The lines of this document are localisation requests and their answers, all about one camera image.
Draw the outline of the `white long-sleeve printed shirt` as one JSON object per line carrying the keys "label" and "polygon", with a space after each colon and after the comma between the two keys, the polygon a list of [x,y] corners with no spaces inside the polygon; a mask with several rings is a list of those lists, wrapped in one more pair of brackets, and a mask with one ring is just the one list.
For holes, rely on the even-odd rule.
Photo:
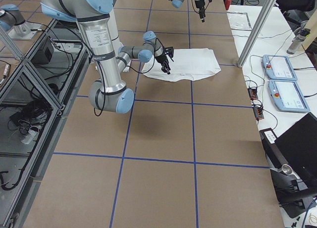
{"label": "white long-sleeve printed shirt", "polygon": [[221,71],[214,51],[209,48],[176,49],[169,65],[170,73],[164,73],[161,64],[152,58],[150,62],[144,64],[142,73],[149,78],[177,82],[196,81]]}

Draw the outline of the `clear plastic sheet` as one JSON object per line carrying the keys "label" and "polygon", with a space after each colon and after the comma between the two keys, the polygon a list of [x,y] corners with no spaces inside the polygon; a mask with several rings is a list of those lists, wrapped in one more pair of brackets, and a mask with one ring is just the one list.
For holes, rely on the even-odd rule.
{"label": "clear plastic sheet", "polygon": [[252,30],[252,26],[246,12],[228,11],[227,17],[232,30]]}

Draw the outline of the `upper blue teach pendant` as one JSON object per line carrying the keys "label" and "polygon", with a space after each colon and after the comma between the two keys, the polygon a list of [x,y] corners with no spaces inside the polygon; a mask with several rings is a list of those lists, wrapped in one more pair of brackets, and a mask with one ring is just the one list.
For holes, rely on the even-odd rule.
{"label": "upper blue teach pendant", "polygon": [[262,57],[262,66],[269,79],[285,81],[298,79],[288,56],[265,54]]}

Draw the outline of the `blue teach pendant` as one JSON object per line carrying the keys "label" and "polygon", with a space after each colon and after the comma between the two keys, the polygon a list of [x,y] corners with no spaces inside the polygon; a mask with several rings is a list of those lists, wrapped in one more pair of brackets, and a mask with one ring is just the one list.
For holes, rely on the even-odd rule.
{"label": "blue teach pendant", "polygon": [[269,79],[285,81],[298,79],[288,56],[265,54],[262,57],[262,66]]}
{"label": "blue teach pendant", "polygon": [[269,80],[271,98],[282,112],[308,113],[310,108],[295,81]]}

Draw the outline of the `grey water bottle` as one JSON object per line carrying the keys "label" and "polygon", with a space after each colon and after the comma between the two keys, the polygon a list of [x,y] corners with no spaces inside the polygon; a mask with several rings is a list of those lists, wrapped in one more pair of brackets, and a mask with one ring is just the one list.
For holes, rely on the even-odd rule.
{"label": "grey water bottle", "polygon": [[287,49],[287,54],[294,54],[299,47],[302,45],[306,37],[310,34],[310,29],[308,28],[303,28],[299,31],[299,33],[296,35],[294,40],[292,41],[292,44],[290,47]]}

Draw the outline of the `lower blue teach pendant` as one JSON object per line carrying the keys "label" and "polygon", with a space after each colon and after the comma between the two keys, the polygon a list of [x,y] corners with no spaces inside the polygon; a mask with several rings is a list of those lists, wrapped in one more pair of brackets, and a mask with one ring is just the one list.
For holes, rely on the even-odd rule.
{"label": "lower blue teach pendant", "polygon": [[310,108],[295,81],[269,80],[271,98],[282,112],[308,113]]}

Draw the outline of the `black laptop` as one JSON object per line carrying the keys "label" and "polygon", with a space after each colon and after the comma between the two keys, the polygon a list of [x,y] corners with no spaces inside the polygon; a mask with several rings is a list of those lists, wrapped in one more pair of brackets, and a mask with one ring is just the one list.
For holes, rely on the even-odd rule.
{"label": "black laptop", "polygon": [[266,157],[272,163],[271,177],[279,205],[289,217],[316,205],[317,118],[308,113],[281,136],[273,129],[260,131]]}

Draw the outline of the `aluminium frame post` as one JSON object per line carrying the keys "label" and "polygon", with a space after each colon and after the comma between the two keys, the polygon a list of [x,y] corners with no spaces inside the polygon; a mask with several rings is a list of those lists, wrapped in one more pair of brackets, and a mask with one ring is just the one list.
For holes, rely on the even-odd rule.
{"label": "aluminium frame post", "polygon": [[240,54],[240,57],[237,62],[237,67],[242,68],[245,64],[248,55],[250,54],[259,34],[260,31],[268,18],[268,15],[271,12],[271,9],[273,8],[276,0],[265,0],[264,5],[261,8],[261,11],[256,19],[255,25],[247,39],[247,42]]}

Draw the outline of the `aluminium frame rail structure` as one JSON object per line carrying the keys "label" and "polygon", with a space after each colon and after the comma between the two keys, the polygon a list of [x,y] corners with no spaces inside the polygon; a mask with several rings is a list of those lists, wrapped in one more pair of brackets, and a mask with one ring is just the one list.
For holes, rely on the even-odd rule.
{"label": "aluminium frame rail structure", "polygon": [[20,228],[89,66],[74,23],[52,21],[0,89],[0,225]]}

